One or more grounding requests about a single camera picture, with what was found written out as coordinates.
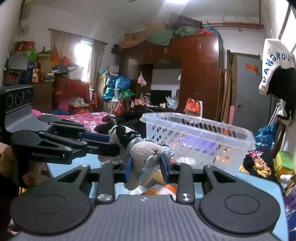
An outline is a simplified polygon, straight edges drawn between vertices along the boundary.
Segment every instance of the light blue tabletop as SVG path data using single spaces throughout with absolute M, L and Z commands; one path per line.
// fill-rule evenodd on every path
M 82 164 L 88 164 L 91 166 L 91 168 L 100 168 L 102 166 L 102 163 L 98 160 L 97 155 L 87 154 L 85 157 L 82 158 L 76 158 L 73 160 L 73 163 L 71 165 L 61 165 L 61 164 L 50 164 L 48 163 L 49 171 L 52 175 L 52 177 L 57 177 L 75 167 L 78 167 Z M 281 190 L 279 186 L 271 181 L 267 181 L 261 178 L 257 178 L 254 176 L 246 175 L 243 173 L 238 173 L 237 178 L 269 193 L 272 195 L 279 203 L 281 208 L 281 215 L 280 218 L 276 224 L 276 227 L 274 228 L 273 234 L 277 236 L 282 241 L 288 241 L 288 226 L 287 226 L 287 220 L 285 215 L 285 208 L 284 208 L 284 202 L 281 194 Z M 96 190 L 97 183 L 93 183 L 91 193 L 89 197 L 95 196 L 95 190 Z M 195 183 L 195 197 L 200 198 L 203 197 L 201 184 Z M 122 183 L 117 183 L 115 185 L 115 192 L 116 192 L 116 198 L 119 194 L 141 194 L 142 188 L 139 187 L 134 191 L 129 191 L 124 188 L 124 185 Z

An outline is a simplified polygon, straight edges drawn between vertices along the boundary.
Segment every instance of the translucent plastic basket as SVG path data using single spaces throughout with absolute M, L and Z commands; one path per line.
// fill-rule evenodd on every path
M 179 157 L 196 160 L 193 168 L 214 165 L 236 175 L 246 152 L 255 149 L 253 133 L 244 128 L 184 114 L 145 113 L 147 138 L 172 148 Z

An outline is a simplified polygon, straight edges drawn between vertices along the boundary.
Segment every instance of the ceiling light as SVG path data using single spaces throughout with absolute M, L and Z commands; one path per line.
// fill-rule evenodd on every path
M 189 0 L 165 0 L 166 3 L 187 4 Z

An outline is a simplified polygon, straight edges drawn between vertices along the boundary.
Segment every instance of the bed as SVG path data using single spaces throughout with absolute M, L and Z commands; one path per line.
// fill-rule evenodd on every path
M 32 114 L 35 116 L 49 115 L 49 114 L 43 114 L 37 110 L 32 110 Z M 104 124 L 105 122 L 102 121 L 102 118 L 108 114 L 109 113 L 107 112 L 93 112 L 93 113 L 85 113 L 85 114 L 77 114 L 77 115 L 55 115 L 55 116 L 61 117 L 66 120 L 83 123 L 84 127 L 90 129 L 92 132 L 95 132 L 94 128 L 98 125 Z

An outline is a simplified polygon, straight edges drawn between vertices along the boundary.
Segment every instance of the wardrobe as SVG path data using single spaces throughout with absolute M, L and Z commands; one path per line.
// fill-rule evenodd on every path
M 180 62 L 181 80 L 177 112 L 183 113 L 188 97 L 199 93 L 203 101 L 203 118 L 215 119 L 220 105 L 219 69 L 223 67 L 223 46 L 218 35 L 196 35 L 172 38 L 168 46 L 144 41 L 139 45 L 123 49 L 119 75 L 131 79 L 131 90 L 135 98 L 141 93 L 150 93 L 153 64 L 156 62 Z M 147 82 L 145 87 L 137 84 L 142 72 Z

